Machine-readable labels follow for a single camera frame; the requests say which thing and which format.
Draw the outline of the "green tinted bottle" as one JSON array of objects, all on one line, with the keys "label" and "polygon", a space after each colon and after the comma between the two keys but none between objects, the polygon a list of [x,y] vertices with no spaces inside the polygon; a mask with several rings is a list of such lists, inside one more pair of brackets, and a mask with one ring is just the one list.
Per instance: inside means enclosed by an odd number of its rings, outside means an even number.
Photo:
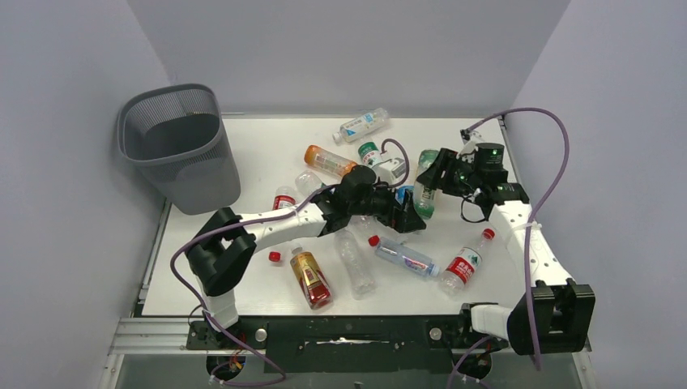
[{"label": "green tinted bottle", "polygon": [[423,150],[418,158],[416,180],[413,188],[413,203],[417,214],[424,220],[433,216],[435,209],[435,190],[431,190],[418,181],[418,177],[424,173],[436,160],[439,151],[436,149]]}]

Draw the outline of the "clear blue bottle purple label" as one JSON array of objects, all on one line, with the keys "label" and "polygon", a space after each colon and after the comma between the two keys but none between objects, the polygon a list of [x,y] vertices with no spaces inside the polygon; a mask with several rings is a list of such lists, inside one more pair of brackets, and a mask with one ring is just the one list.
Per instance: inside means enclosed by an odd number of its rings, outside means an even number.
[{"label": "clear blue bottle purple label", "polygon": [[373,235],[368,239],[374,253],[381,259],[422,277],[438,277],[440,268],[427,255],[385,237]]}]

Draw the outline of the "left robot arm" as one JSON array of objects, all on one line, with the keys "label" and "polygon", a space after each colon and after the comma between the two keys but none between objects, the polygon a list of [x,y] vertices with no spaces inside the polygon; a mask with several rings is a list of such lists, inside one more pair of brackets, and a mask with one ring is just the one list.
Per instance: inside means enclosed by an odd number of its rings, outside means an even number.
[{"label": "left robot arm", "polygon": [[426,228],[411,197],[402,202],[396,190],[375,172],[357,166],[340,183],[324,186],[293,207],[239,215],[230,207],[215,212],[178,254],[187,258],[200,284],[194,292],[207,323],[223,331],[238,321],[234,289],[253,255],[301,238],[323,237],[348,226],[354,216],[370,216],[397,233]]}]

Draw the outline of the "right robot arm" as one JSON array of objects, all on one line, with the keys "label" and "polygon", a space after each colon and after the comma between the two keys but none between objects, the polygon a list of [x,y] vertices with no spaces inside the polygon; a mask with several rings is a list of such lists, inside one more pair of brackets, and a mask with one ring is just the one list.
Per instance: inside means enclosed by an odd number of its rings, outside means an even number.
[{"label": "right robot arm", "polygon": [[455,324],[468,346],[487,335],[507,341],[518,355],[576,353],[587,342],[595,294],[561,265],[531,218],[533,206],[503,166],[505,147],[478,143],[461,155],[443,148],[417,181],[446,195],[471,199],[480,208],[525,275],[526,291],[512,308],[496,303],[467,303],[467,316]]}]

